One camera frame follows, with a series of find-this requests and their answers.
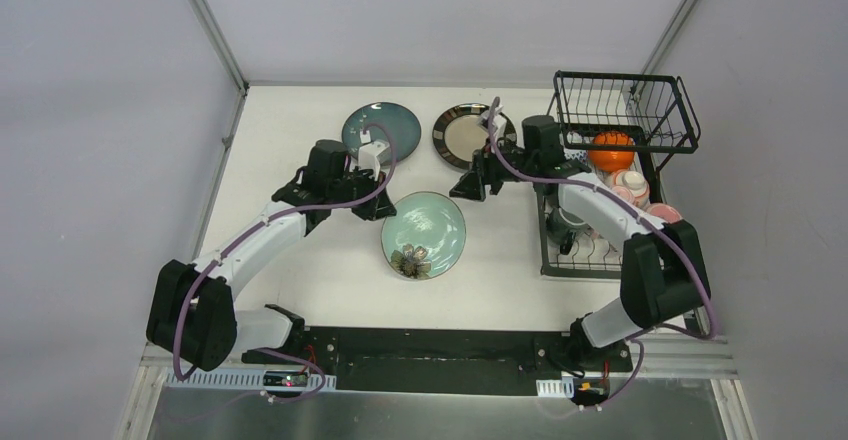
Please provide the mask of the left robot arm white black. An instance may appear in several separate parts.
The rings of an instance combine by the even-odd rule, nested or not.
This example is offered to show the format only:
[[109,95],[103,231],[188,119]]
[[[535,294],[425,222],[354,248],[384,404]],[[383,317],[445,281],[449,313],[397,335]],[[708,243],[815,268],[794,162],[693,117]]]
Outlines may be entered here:
[[392,176],[391,171],[355,168],[319,177],[300,168],[224,245],[189,263],[171,260],[161,268],[148,341],[171,353],[181,380],[197,369],[216,369],[232,354],[262,348],[281,364],[297,362],[305,350],[305,338],[294,330],[298,317],[275,304],[239,310],[238,296],[332,211],[349,209],[366,221],[393,215],[386,192]]

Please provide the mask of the orange bowl white inside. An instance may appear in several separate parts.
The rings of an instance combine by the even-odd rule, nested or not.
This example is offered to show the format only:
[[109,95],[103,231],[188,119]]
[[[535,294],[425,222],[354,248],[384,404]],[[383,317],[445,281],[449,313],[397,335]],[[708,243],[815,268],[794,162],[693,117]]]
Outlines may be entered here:
[[635,153],[632,150],[610,150],[609,146],[633,147],[634,140],[620,131],[607,131],[597,134],[592,140],[593,146],[587,153],[589,161],[599,170],[613,173],[627,170],[634,162]]

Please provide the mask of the black wire dish rack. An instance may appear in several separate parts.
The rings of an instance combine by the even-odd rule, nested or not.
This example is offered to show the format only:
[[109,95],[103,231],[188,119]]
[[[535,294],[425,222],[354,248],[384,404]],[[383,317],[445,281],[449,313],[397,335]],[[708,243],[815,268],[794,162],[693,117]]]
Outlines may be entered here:
[[[568,153],[608,150],[596,136],[619,132],[633,142],[631,169],[648,185],[647,204],[664,200],[660,172],[676,154],[694,152],[701,136],[683,81],[667,75],[558,71],[547,115],[561,131]],[[619,253],[591,230],[565,232],[555,213],[556,188],[535,188],[541,243],[541,272],[554,278],[612,282],[620,272]]]

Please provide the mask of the teal flower plate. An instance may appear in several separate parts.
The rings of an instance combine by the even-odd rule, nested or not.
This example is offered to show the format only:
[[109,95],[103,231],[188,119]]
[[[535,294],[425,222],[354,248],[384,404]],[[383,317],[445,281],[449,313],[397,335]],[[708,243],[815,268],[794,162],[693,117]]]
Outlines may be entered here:
[[457,204],[445,195],[420,191],[395,204],[381,230],[381,247],[390,268],[410,281],[424,281],[450,270],[460,259],[467,228]]

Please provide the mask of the pink cup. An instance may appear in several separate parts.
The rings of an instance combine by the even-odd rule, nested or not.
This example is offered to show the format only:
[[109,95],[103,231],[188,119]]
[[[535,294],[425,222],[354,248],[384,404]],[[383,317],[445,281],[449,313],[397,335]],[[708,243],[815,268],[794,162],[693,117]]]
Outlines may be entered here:
[[613,185],[610,190],[615,193],[618,197],[624,200],[627,204],[637,205],[637,199],[633,195],[633,192],[627,187],[621,185]]

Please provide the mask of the dark red cup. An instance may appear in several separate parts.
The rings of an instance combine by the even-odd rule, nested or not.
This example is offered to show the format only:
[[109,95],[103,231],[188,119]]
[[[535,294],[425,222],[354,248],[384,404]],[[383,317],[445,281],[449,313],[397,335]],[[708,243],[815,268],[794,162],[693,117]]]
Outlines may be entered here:
[[683,215],[676,208],[665,203],[649,203],[644,212],[655,226],[674,224],[683,219]]

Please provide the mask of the dark green mug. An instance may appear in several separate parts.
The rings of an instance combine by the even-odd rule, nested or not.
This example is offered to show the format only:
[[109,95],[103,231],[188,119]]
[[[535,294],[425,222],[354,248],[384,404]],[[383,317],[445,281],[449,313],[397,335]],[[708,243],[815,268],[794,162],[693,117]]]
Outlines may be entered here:
[[547,213],[545,229],[548,240],[554,244],[561,255],[571,253],[580,236],[586,234],[590,227],[579,217],[554,208]]

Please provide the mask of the orange floral pattern bowl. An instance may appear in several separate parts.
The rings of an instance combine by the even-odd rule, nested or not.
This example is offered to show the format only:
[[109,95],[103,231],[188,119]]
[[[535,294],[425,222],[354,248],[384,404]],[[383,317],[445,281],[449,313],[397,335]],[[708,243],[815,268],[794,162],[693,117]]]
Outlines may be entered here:
[[634,203],[645,206],[650,201],[650,185],[645,176],[636,170],[618,170],[611,175],[613,185],[621,186],[630,191]]

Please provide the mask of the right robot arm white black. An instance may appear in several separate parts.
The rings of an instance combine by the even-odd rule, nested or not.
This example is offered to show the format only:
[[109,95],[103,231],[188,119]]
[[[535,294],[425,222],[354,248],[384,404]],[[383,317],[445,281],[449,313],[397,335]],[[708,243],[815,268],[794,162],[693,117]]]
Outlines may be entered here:
[[566,153],[549,116],[524,121],[534,142],[528,148],[499,138],[505,123],[491,110],[475,123],[486,139],[451,196],[483,201],[506,182],[553,186],[558,208],[598,232],[621,256],[618,297],[570,328],[567,353],[573,365],[593,369],[613,343],[667,328],[670,319],[698,307],[705,309],[709,321],[704,338],[717,334],[700,243],[690,223],[668,223],[615,193],[584,162]]

